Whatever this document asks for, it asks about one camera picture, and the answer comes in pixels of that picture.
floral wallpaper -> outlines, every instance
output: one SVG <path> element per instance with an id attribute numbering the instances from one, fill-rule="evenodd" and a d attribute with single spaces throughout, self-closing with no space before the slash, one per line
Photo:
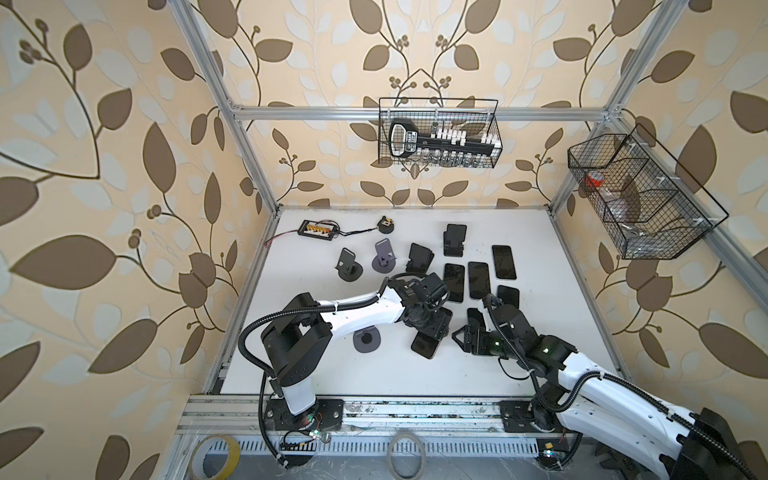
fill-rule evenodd
<path id="1" fill-rule="evenodd" d="M 190 4 L 238 104 L 474 96 L 503 107 L 600 107 L 660 1 Z"/>
<path id="2" fill-rule="evenodd" d="M 688 6 L 624 113 L 678 155 L 730 212 L 720 228 L 768 268 L 768 5 Z M 766 312 L 704 242 L 675 260 L 626 261 L 582 192 L 558 218 L 633 380 L 719 412 L 757 477 L 768 478 Z"/>
<path id="3" fill-rule="evenodd" d="M 2 478 L 150 478 L 260 242 L 163 7 L 0 0 Z"/>
<path id="4" fill-rule="evenodd" d="M 283 205 L 541 207 L 568 172 L 565 151 L 584 122 L 501 122 L 493 169 L 424 166 L 378 158 L 377 127 L 344 121 L 254 121 L 248 134 Z"/>

white tabletop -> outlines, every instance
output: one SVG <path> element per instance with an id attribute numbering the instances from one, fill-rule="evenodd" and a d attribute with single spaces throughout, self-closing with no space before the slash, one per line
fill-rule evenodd
<path id="1" fill-rule="evenodd" d="M 395 222 L 395 230 L 360 233 L 335 240 L 316 240 L 289 233 L 272 242 L 244 326 L 278 310 L 303 292 L 315 300 L 340 300 L 379 289 L 384 274 L 371 267 L 374 243 L 388 238 L 397 264 L 387 274 L 405 271 L 411 243 L 428 247 L 435 254 L 429 273 L 440 277 L 446 263 L 466 266 L 486 262 L 492 292 L 498 285 L 520 289 L 520 310 L 540 334 L 556 335 L 576 346 L 605 369 L 614 371 L 598 327 L 590 314 L 547 213 L 543 210 L 286 210 L 277 233 L 294 230 L 301 222 L 332 218 L 344 231 L 374 227 L 382 215 Z M 448 223 L 467 225 L 464 256 L 444 257 L 442 233 Z M 492 245 L 509 245 L 515 258 L 517 280 L 495 278 Z M 356 255 L 362 276 L 351 283 L 334 269 L 342 247 Z M 364 396 L 532 396 L 530 381 L 507 378 L 495 357 L 464 353 L 450 338 L 467 323 L 467 309 L 478 308 L 469 298 L 465 275 L 464 303 L 446 303 L 453 312 L 449 334 L 441 341 L 434 358 L 426 359 L 411 350 L 416 330 L 402 322 L 379 326 L 381 346 L 372 353 L 359 353 L 352 335 L 334 339 L 313 374 L 318 395 Z M 249 350 L 268 361 L 260 340 L 260 327 L 248 338 Z M 505 361 L 510 375 L 525 376 L 512 361 Z M 222 394 L 259 392 L 262 371 L 235 350 Z"/>

black wire mesh basket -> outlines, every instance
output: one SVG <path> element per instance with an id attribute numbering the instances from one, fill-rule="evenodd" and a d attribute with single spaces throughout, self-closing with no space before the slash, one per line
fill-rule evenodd
<path id="1" fill-rule="evenodd" d="M 379 159 L 420 166 L 495 167 L 504 148 L 496 121 L 498 101 L 433 102 L 434 98 L 379 99 Z"/>
<path id="2" fill-rule="evenodd" d="M 649 153 L 668 155 L 668 174 Z M 568 149 L 568 169 L 626 260 L 671 260 L 728 218 L 723 206 L 669 150 L 638 124 Z M 715 214 L 707 214 L 706 202 Z"/>

yellow tape roll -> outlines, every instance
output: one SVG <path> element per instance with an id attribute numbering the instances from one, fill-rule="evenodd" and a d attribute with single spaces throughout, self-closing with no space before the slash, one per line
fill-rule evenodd
<path id="1" fill-rule="evenodd" d="M 224 440 L 227 443 L 227 461 L 224 463 L 224 467 L 212 477 L 205 475 L 203 471 L 203 460 L 211 447 L 217 442 Z M 194 452 L 192 452 L 192 458 L 190 459 L 189 472 L 193 480 L 224 480 L 228 476 L 232 475 L 235 471 L 237 463 L 240 461 L 240 444 L 237 440 L 228 435 L 211 435 L 205 438 L 202 442 L 197 444 Z"/>

black smartphone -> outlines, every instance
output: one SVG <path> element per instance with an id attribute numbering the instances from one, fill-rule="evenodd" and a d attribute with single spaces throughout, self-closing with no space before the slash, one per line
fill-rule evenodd
<path id="1" fill-rule="evenodd" d="M 446 263 L 442 281 L 448 287 L 448 301 L 461 303 L 464 301 L 464 266 Z"/>
<path id="2" fill-rule="evenodd" d="M 469 262 L 469 298 L 480 300 L 491 292 L 488 264 Z"/>
<path id="3" fill-rule="evenodd" d="M 499 285 L 496 290 L 496 296 L 502 302 L 520 309 L 520 290 L 513 286 Z"/>
<path id="4" fill-rule="evenodd" d="M 496 278 L 502 280 L 517 280 L 515 272 L 515 260 L 512 258 L 512 248 L 509 245 L 494 245 L 493 265 L 496 268 Z"/>

